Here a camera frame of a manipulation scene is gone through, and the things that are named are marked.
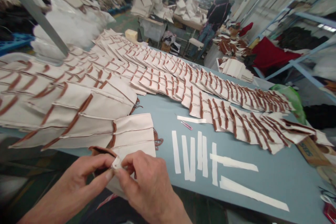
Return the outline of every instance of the white paper strip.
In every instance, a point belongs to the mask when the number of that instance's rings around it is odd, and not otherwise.
[[[255,200],[258,200],[258,201],[261,201],[261,202],[264,202],[268,205],[271,205],[273,207],[276,207],[276,208],[280,208],[282,210],[285,210],[285,211],[288,211],[289,212],[289,208],[287,206],[286,203],[283,203],[279,200],[275,200],[271,197],[268,197],[264,194],[261,194],[259,192],[255,192],[251,189],[248,189],[247,187],[245,186],[242,186],[224,176],[221,176],[221,180],[219,182],[219,186],[220,188],[224,189],[224,190],[228,190],[228,191],[232,191],[234,193],[238,193],[238,194],[242,194],[242,195],[245,195],[247,197],[250,197],[250,198],[253,198]]]
[[[187,138],[184,135],[182,136],[182,152],[183,152],[184,180],[190,180]]]
[[[192,117],[182,117],[182,116],[177,116],[178,120],[182,120],[182,121],[188,121],[188,122],[192,122],[192,123],[206,123],[205,119],[196,119],[196,118],[192,118]]]
[[[217,156],[214,154],[214,151],[212,151],[212,154],[210,153],[210,159],[216,160],[218,163],[222,163],[224,166],[228,167],[234,167],[234,168],[241,168],[241,169],[246,169],[246,170],[253,170],[258,172],[258,167],[254,164],[251,163],[245,163],[245,162],[240,162],[237,160],[234,160],[229,157],[223,157],[223,156]]]
[[[202,132],[197,133],[197,169],[202,170]]]
[[[202,136],[202,167],[203,177],[208,177],[208,151],[207,151],[207,137]]]
[[[177,145],[177,136],[176,131],[171,132],[172,138],[173,138],[173,151],[174,151],[174,164],[175,164],[175,173],[180,174],[181,173],[181,167],[180,167],[180,154],[179,154],[179,146]]]
[[[212,154],[210,153],[210,158],[211,158],[211,155],[217,155],[217,144],[214,142],[212,143]],[[214,186],[218,186],[216,159],[212,159],[212,184]]]
[[[190,138],[190,181],[196,181],[195,138]]]

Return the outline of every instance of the hand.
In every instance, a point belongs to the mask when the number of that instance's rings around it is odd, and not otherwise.
[[[78,158],[18,223],[66,223],[106,187],[113,177],[113,161],[109,154]],[[88,175],[106,168],[86,185]]]
[[[129,204],[149,223],[191,223],[182,201],[173,191],[166,162],[137,151],[121,162],[127,171],[115,175]],[[135,172],[137,181],[130,174]]]

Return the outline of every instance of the black cloth pile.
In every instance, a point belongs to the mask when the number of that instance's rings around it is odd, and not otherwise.
[[[312,36],[312,32],[301,27],[291,27],[280,35],[279,46],[293,51],[301,49],[314,49],[326,42],[329,38],[323,36],[317,38]]]
[[[336,106],[334,105],[313,105],[303,108],[307,121],[313,128],[323,130],[336,127]]]
[[[5,12],[0,12],[0,41],[12,41],[11,33],[33,35],[35,25],[37,22],[24,7],[13,6],[6,9]]]

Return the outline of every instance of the sewing factory workbench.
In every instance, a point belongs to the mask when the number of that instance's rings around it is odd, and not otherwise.
[[[237,84],[255,88],[254,85],[237,80],[230,76],[212,71],[223,79],[228,79]],[[326,189],[330,187],[318,175],[315,168],[311,167],[303,158],[296,146],[284,148],[276,155],[260,149],[257,145],[250,145],[234,139],[232,133],[215,132],[211,124],[196,124],[188,122],[193,130],[187,129],[176,115],[189,117],[189,111],[175,102],[168,96],[161,94],[138,96],[140,105],[133,114],[151,113],[159,138],[163,138],[163,144],[156,152],[157,157],[166,161],[170,181],[174,186],[178,186],[189,191],[194,191],[212,198],[216,198],[227,203],[231,203],[257,212],[267,214],[282,220],[294,223],[328,223],[328,219],[323,214],[324,202],[320,199],[318,186]],[[291,121],[296,121],[291,114],[287,117]],[[178,149],[181,165],[181,174],[175,173],[174,154],[172,144],[172,131],[176,131]],[[203,177],[202,171],[196,168],[196,181],[184,180],[183,154],[181,136],[187,137],[188,155],[190,157],[190,137],[197,141],[197,132],[201,131],[207,137],[208,152],[208,177]],[[256,201],[244,195],[228,190],[223,190],[219,186],[212,184],[212,161],[209,157],[212,149],[212,142],[217,144],[217,155],[227,156],[232,159],[255,164],[259,172],[225,167],[218,163],[218,181],[225,176],[251,190],[265,194],[271,198],[286,203],[289,212],[275,208],[263,202]],[[80,149],[60,149],[66,153],[76,156],[90,155],[90,151],[85,148]]]

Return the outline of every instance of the fluorescent light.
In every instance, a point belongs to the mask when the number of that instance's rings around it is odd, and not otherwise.
[[[327,30],[327,31],[329,31],[329,32],[336,32],[336,29],[335,29],[335,28],[332,28],[332,27],[330,27],[330,26],[328,26],[328,25],[319,24],[317,27],[318,27],[318,28],[323,28],[324,30]]]

